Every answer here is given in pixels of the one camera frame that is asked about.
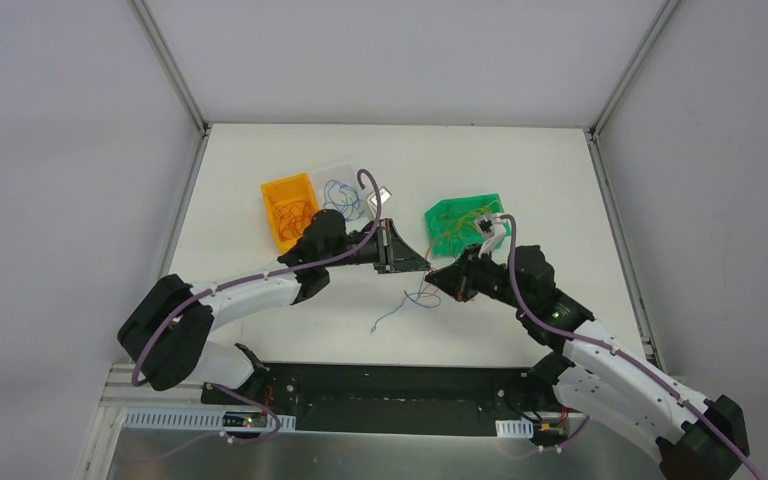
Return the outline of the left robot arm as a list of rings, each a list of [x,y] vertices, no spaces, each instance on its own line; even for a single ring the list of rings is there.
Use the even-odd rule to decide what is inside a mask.
[[[265,390],[257,357],[243,345],[215,343],[210,334],[263,310],[309,300],[329,285],[330,268],[363,264],[379,274],[430,267],[391,219],[348,231],[340,213],[321,210],[292,248],[259,271],[206,283],[188,283],[177,274],[160,278],[117,334],[134,362],[132,384],[155,391],[183,382],[220,385],[241,404],[257,402]]]

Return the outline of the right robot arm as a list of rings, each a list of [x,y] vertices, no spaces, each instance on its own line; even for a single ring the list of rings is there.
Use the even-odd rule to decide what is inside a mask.
[[[725,395],[709,399],[628,350],[556,286],[539,247],[517,247],[505,265],[470,246],[427,280],[459,302],[485,295],[515,308],[528,334],[550,350],[525,377],[536,407],[560,403],[607,426],[667,479],[729,479],[745,466],[750,447],[741,407]]]

